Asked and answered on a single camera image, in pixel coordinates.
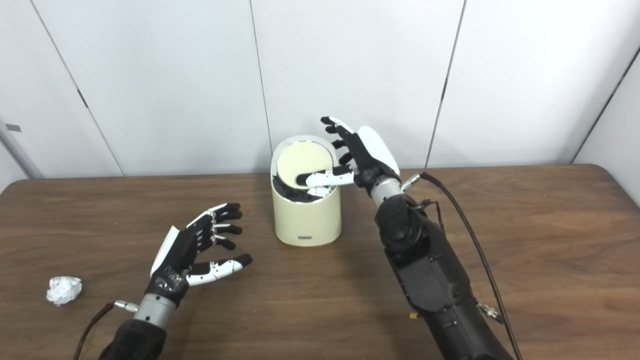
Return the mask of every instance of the lid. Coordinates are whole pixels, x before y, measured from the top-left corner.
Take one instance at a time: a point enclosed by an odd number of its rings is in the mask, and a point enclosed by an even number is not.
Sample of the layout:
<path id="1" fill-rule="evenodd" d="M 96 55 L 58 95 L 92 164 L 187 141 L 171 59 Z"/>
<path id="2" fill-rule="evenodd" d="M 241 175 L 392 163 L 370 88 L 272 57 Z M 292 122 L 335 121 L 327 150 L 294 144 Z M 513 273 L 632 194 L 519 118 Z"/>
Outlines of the lid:
<path id="1" fill-rule="evenodd" d="M 278 177 L 287 186 L 295 189 L 309 189 L 296 183 L 300 174 L 326 170 L 333 167 L 329 150 L 313 141 L 295 142 L 287 146 L 278 157 Z"/>

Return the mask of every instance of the panel seam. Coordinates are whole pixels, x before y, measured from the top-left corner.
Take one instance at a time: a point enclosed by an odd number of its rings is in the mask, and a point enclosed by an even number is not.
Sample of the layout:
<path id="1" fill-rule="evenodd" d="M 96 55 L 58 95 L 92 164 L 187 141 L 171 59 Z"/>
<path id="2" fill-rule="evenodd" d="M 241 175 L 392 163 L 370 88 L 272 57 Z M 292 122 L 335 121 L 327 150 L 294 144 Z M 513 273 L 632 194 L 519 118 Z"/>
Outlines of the panel seam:
<path id="1" fill-rule="evenodd" d="M 433 124 L 433 131 L 431 132 L 431 141 L 429 142 L 429 151 L 427 152 L 427 160 L 424 162 L 424 168 L 429 165 L 429 158 L 431 157 L 431 151 L 433 150 L 433 142 L 436 138 L 436 130 L 438 128 L 438 121 L 440 120 L 440 111 L 442 110 L 442 103 L 444 102 L 444 95 L 447 91 L 447 84 L 449 84 L 449 74 L 451 73 L 451 65 L 453 64 L 453 58 L 456 54 L 456 47 L 458 46 L 458 37 L 460 36 L 460 29 L 462 28 L 462 19 L 465 16 L 465 8 L 467 7 L 467 0 L 462 3 L 462 10 L 460 11 L 460 19 L 458 21 L 458 28 L 456 29 L 456 37 L 453 40 L 453 47 L 451 48 L 451 56 L 449 57 L 449 65 L 447 66 L 447 74 L 444 78 L 444 85 L 442 86 L 442 94 L 440 95 L 440 104 L 438 104 L 438 111 L 436 112 L 436 121 Z"/>
<path id="2" fill-rule="evenodd" d="M 631 59 L 631 62 L 627 66 L 627 69 L 625 69 L 625 72 L 622 74 L 622 77 L 620 77 L 620 80 L 618 81 L 618 83 L 616 84 L 616 87 L 611 92 L 611 95 L 609 95 L 609 98 L 604 103 L 604 106 L 602 107 L 602 109 L 600 110 L 600 113 L 598 114 L 598 116 L 596 117 L 595 121 L 593 122 L 593 125 L 591 125 L 591 129 L 589 129 L 589 132 L 587 133 L 587 135 L 582 140 L 582 143 L 580 144 L 580 147 L 578 147 L 578 151 L 575 152 L 575 155 L 573 155 L 573 158 L 571 159 L 571 162 L 569 162 L 569 164 L 573 164 L 575 162 L 575 159 L 578 157 L 578 154 L 580 154 L 580 151 L 584 147 L 584 144 L 587 142 L 587 140 L 589 139 L 589 136 L 591 136 L 591 133 L 593 132 L 593 130 L 595 129 L 596 125 L 598 124 L 598 122 L 602 118 L 602 115 L 604 114 L 604 111 L 607 109 L 607 107 L 609 107 L 609 103 L 611 102 L 613 97 L 616 95 L 616 92 L 618 92 L 618 88 L 620 87 L 620 85 L 622 84 L 622 81 L 625 79 L 625 77 L 629 73 L 629 70 L 631 69 L 631 66 L 633 66 L 634 63 L 636 62 L 636 58 L 638 57 L 639 53 L 640 53 L 640 47 L 638 47 L 638 50 L 636 50 L 636 54 Z"/>
<path id="3" fill-rule="evenodd" d="M 80 88 L 78 87 L 78 84 L 76 83 L 76 79 L 71 74 L 71 71 L 69 70 L 69 66 L 67 66 L 67 62 L 65 61 L 64 57 L 62 57 L 62 54 L 60 53 L 60 49 L 58 49 L 58 45 L 56 44 L 56 42 L 53 40 L 53 37 L 51 36 L 51 32 L 49 31 L 49 28 L 44 23 L 44 19 L 42 18 L 42 15 L 40 15 L 40 12 L 38 11 L 38 8 L 36 7 L 36 4 L 33 2 L 33 0 L 29 0 L 29 2 L 31 3 L 31 6 L 33 7 L 33 10 L 35 11 L 36 15 L 38 15 L 38 19 L 40 19 L 40 23 L 42 24 L 42 27 L 47 32 L 47 36 L 49 37 L 49 40 L 51 41 L 51 44 L 53 44 L 53 47 L 55 48 L 56 53 L 58 54 L 58 57 L 60 58 L 60 61 L 62 61 L 62 65 L 67 70 L 67 74 L 69 75 L 69 78 L 71 79 L 71 82 L 73 82 L 76 90 L 78 91 L 78 94 L 82 94 L 82 92 L 80 91 Z M 113 157 L 113 161 L 115 161 L 116 166 L 120 170 L 120 173 L 122 174 L 122 176 L 125 176 L 124 171 L 122 170 L 122 167 L 120 166 L 120 162 L 118 162 L 118 158 L 116 158 L 115 153 L 113 152 L 113 149 L 109 145 L 109 142 L 107 141 L 107 138 L 104 136 L 104 133 L 102 132 L 102 128 L 100 128 L 100 124 L 98 124 L 97 120 L 95 120 L 95 116 L 93 115 L 93 112 L 91 111 L 91 108 L 89 107 L 89 105 L 86 102 L 86 100 L 84 99 L 84 97 L 82 95 L 80 95 L 80 96 L 81 96 L 81 99 L 84 102 L 84 105 L 86 106 L 86 109 L 89 111 L 89 115 L 91 116 L 91 119 L 93 119 L 93 123 L 98 128 L 98 132 L 100 133 L 102 139 L 104 140 L 104 144 L 107 145 L 107 149 L 109 150 L 109 153 L 111 153 L 111 157 Z"/>
<path id="4" fill-rule="evenodd" d="M 264 80 L 262 78 L 262 64 L 260 63 L 260 51 L 258 50 L 258 35 L 255 31 L 255 19 L 253 18 L 253 1 L 249 0 L 251 10 L 251 24 L 253 26 L 253 39 L 255 41 L 255 55 L 258 59 L 258 73 L 260 74 L 260 89 L 262 90 L 262 104 L 264 105 L 264 118 L 267 120 L 267 135 L 269 136 L 269 148 L 273 156 L 273 142 L 271 141 L 271 127 L 269 126 L 269 113 L 267 112 L 267 98 L 264 95 Z"/>

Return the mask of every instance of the prosthetic hand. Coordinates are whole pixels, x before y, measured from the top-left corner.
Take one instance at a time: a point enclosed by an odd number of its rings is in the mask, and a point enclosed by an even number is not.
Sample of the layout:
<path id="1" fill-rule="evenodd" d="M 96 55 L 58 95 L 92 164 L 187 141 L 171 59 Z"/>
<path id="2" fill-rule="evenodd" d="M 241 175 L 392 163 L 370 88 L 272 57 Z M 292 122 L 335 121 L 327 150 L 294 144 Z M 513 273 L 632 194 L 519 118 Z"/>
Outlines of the prosthetic hand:
<path id="1" fill-rule="evenodd" d="M 380 136 L 370 127 L 357 132 L 343 122 L 323 117 L 326 131 L 347 147 L 340 166 L 296 178 L 300 185 L 355 183 L 365 188 L 378 207 L 375 222 L 391 268 L 409 304 L 423 317 L 445 360 L 511 360 L 481 311 L 500 321 L 494 309 L 478 303 L 469 277 L 440 225 L 427 218 L 425 200 L 416 203 L 405 192 L 420 176 L 400 183 L 397 163 Z"/>
<path id="2" fill-rule="evenodd" d="M 151 280 L 140 305 L 115 302 L 115 306 L 133 312 L 133 319 L 118 328 L 100 360 L 158 358 L 165 329 L 189 287 L 222 279 L 252 262 L 249 254 L 243 254 L 228 260 L 195 263 L 198 253 L 213 245 L 234 250 L 236 245 L 220 234 L 241 234 L 242 228 L 221 222 L 241 217 L 239 204 L 222 204 L 204 211 L 184 230 L 171 227 L 151 268 Z"/>

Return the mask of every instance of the wooden table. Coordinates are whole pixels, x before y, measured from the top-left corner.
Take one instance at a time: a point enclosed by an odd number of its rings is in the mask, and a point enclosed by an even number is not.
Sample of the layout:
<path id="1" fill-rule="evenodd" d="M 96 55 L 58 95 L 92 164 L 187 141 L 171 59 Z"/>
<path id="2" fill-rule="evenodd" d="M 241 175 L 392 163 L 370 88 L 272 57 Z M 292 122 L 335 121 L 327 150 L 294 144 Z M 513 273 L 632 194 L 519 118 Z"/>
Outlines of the wooden table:
<path id="1" fill-rule="evenodd" d="M 640 211 L 609 174 L 590 165 L 431 173 L 472 222 L 526 360 L 640 357 Z M 0 196 L 0 358 L 70 359 L 106 302 L 140 300 L 172 224 L 238 201 L 244 234 L 234 238 L 233 254 L 250 252 L 254 262 L 189 291 L 163 359 L 440 359 L 425 324 L 408 318 L 372 221 L 374 204 L 361 189 L 343 190 L 340 238 L 300 249 L 274 235 L 264 174 L 15 183 Z M 411 194 L 441 200 L 477 297 L 495 304 L 453 207 L 427 183 Z M 214 249 L 201 257 L 229 255 Z M 84 284 L 61 307 L 45 300 L 57 275 Z M 81 358 L 97 358 L 129 317 L 118 309 L 105 316 Z"/>

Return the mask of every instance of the robot finger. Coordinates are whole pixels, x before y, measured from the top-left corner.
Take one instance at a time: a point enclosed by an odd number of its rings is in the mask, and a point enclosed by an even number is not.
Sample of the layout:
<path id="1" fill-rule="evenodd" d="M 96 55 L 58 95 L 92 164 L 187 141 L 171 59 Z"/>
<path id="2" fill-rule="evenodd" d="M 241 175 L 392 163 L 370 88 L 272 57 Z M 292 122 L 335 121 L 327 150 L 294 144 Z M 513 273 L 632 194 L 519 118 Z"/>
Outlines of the robot finger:
<path id="1" fill-rule="evenodd" d="M 336 119 L 333 116 L 325 116 L 320 118 L 320 121 L 324 124 L 324 125 L 328 125 L 327 127 L 332 127 L 334 129 L 336 129 L 338 131 L 338 134 L 340 134 L 342 136 L 342 131 L 347 132 L 347 133 L 353 133 L 353 130 L 347 126 L 347 124 L 343 123 L 342 121 L 340 121 L 339 119 Z"/>
<path id="2" fill-rule="evenodd" d="M 234 234 L 234 235 L 242 234 L 242 227 L 239 227 L 239 226 L 236 226 L 236 225 L 214 224 L 213 227 L 214 227 L 215 232 L 217 234 L 224 234 L 224 233 L 229 233 L 229 234 Z"/>
<path id="3" fill-rule="evenodd" d="M 208 227 L 207 225 L 211 224 L 212 221 L 213 213 L 211 213 L 209 210 L 205 210 L 202 214 L 193 219 L 193 221 L 190 222 L 189 225 L 187 225 L 187 229 L 192 229 L 197 233 L 203 228 Z"/>
<path id="4" fill-rule="evenodd" d="M 216 222 L 236 220 L 239 218 L 242 218 L 242 211 L 229 211 L 220 215 L 216 215 Z"/>
<path id="5" fill-rule="evenodd" d="M 311 188 L 307 190 L 307 194 L 311 196 L 319 196 L 319 197 L 327 197 L 331 194 L 332 187 L 331 186 L 316 186 L 315 188 Z"/>
<path id="6" fill-rule="evenodd" d="M 236 244 L 224 236 L 215 235 L 214 243 L 220 245 L 227 250 L 235 250 Z"/>
<path id="7" fill-rule="evenodd" d="M 347 143 L 344 140 L 336 140 L 334 142 L 331 143 L 333 145 L 333 147 L 338 150 L 344 146 L 347 145 Z"/>
<path id="8" fill-rule="evenodd" d="M 205 238 L 200 243 L 198 243 L 198 253 L 201 253 L 213 246 L 214 240 L 212 240 L 212 238 L 213 236 L 211 236 L 210 238 Z"/>
<path id="9" fill-rule="evenodd" d="M 328 134 L 337 134 L 338 129 L 334 125 L 329 125 L 324 129 Z"/>
<path id="10" fill-rule="evenodd" d="M 347 152 L 340 157 L 338 162 L 340 163 L 340 165 L 347 165 L 351 160 L 353 160 L 353 155 L 351 155 L 350 152 Z"/>
<path id="11" fill-rule="evenodd" d="M 228 202 L 209 209 L 209 211 L 213 212 L 216 216 L 223 213 L 237 212 L 238 210 L 240 210 L 240 204 L 237 202 Z"/>
<path id="12" fill-rule="evenodd" d="M 317 186 L 339 186 L 353 184 L 353 176 L 353 170 L 347 165 L 343 165 L 329 170 L 300 174 L 296 178 L 296 183 L 311 188 Z"/>
<path id="13" fill-rule="evenodd" d="M 251 255 L 243 254 L 233 259 L 196 263 L 189 268 L 189 285 L 201 285 L 222 279 L 247 267 L 253 261 Z"/>

